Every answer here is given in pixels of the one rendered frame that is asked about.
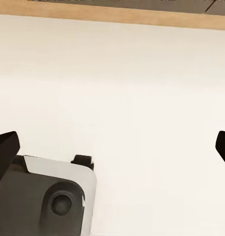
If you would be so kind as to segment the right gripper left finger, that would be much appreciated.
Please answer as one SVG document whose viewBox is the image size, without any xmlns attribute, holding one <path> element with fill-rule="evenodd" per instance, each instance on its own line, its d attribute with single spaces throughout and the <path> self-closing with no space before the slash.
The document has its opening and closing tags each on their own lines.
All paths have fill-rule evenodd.
<svg viewBox="0 0 225 236">
<path fill-rule="evenodd" d="M 20 150 L 20 142 L 16 131 L 0 135 L 0 181 Z"/>
</svg>

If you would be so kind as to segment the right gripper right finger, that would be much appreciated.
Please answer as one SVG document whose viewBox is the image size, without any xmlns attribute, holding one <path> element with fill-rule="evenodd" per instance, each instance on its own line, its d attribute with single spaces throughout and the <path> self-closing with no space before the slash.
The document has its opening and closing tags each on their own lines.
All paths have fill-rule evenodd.
<svg viewBox="0 0 225 236">
<path fill-rule="evenodd" d="M 225 162 L 225 131 L 219 131 L 215 148 Z"/>
</svg>

